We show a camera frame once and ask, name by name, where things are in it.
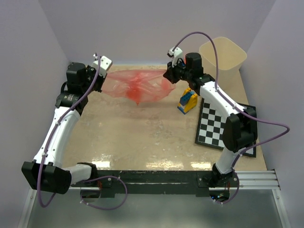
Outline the red plastic trash bag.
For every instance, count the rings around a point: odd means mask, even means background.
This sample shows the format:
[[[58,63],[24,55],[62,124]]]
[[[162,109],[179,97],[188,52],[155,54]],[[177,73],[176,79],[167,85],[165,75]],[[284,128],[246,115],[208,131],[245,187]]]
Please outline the red plastic trash bag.
[[[158,102],[175,88],[163,77],[163,69],[132,69],[107,74],[102,91],[113,98],[127,98],[139,103]]]

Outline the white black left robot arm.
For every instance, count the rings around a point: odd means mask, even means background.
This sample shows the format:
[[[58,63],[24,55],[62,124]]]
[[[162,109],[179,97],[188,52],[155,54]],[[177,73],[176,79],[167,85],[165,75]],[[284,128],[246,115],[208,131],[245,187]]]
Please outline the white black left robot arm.
[[[55,112],[47,136],[34,159],[24,162],[21,168],[30,187],[34,190],[65,194],[70,185],[82,181],[87,186],[98,182],[96,166],[80,162],[63,168],[65,147],[75,124],[79,121],[88,95],[101,92],[101,87],[112,66],[112,61],[102,57],[92,65],[71,63],[66,70],[66,82],[56,99]]]

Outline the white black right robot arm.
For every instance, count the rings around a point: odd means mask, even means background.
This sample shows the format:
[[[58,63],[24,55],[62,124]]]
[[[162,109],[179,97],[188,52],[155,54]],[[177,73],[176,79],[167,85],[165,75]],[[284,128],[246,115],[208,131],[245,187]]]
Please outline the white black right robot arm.
[[[213,164],[211,174],[204,179],[210,187],[221,187],[233,176],[233,168],[241,152],[257,140],[257,123],[254,121],[256,111],[239,105],[215,85],[215,79],[204,73],[199,53],[188,53],[185,59],[182,59],[181,51],[170,50],[167,55],[171,61],[163,76],[173,84],[180,80],[186,81],[225,120],[222,155]]]

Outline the cream plastic trash bin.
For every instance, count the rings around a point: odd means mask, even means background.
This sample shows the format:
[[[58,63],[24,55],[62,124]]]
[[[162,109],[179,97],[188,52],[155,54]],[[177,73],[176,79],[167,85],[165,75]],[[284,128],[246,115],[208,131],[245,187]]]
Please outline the cream plastic trash bin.
[[[226,90],[233,86],[239,69],[247,58],[246,52],[226,37],[213,39],[218,56],[218,85]],[[216,60],[214,48],[210,41],[199,48],[204,72],[216,77]]]

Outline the yellow blue toy block stack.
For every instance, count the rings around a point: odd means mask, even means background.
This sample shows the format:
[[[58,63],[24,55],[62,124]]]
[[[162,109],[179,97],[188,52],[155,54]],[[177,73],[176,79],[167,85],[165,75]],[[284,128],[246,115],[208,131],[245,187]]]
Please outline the yellow blue toy block stack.
[[[178,103],[177,108],[183,113],[187,114],[191,109],[196,107],[198,103],[198,95],[189,87],[184,90],[182,97]]]

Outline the black white checkerboard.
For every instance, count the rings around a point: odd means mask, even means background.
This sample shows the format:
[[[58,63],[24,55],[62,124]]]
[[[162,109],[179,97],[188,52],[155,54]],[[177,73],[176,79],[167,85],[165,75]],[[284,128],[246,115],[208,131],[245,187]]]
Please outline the black white checkerboard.
[[[195,143],[222,151],[224,149],[222,135],[225,122],[226,119],[220,112],[202,99]]]

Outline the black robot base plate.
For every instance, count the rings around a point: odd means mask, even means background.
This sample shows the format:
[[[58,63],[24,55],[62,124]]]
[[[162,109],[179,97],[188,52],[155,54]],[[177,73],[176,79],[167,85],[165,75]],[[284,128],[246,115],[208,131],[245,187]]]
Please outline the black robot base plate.
[[[209,197],[213,188],[237,187],[239,184],[235,173],[220,180],[217,184],[210,182],[212,171],[131,171],[98,170],[102,177],[101,197],[111,198],[115,194],[166,194],[195,195]]]

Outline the aluminium frame rail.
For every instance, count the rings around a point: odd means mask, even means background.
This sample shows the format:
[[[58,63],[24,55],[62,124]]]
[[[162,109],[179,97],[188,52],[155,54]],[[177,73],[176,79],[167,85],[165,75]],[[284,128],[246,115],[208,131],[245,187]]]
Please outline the aluminium frame rail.
[[[237,160],[246,151],[259,145],[257,142],[256,111],[241,106],[228,97],[211,75],[202,67],[185,63],[168,64],[164,77],[171,83],[188,82],[197,95],[209,99],[225,119],[223,131],[224,150],[211,171],[99,171],[94,164],[80,162],[70,168],[62,168],[64,148],[76,122],[88,102],[88,95],[101,92],[111,63],[105,59],[92,65],[71,63],[67,67],[66,82],[56,100],[53,122],[48,135],[33,161],[24,162],[21,168],[30,187],[52,195],[65,194],[70,186],[92,183],[101,187],[108,197],[118,193],[119,186],[125,194],[190,194],[210,196],[218,204],[233,200],[232,187],[240,188],[235,172]]]

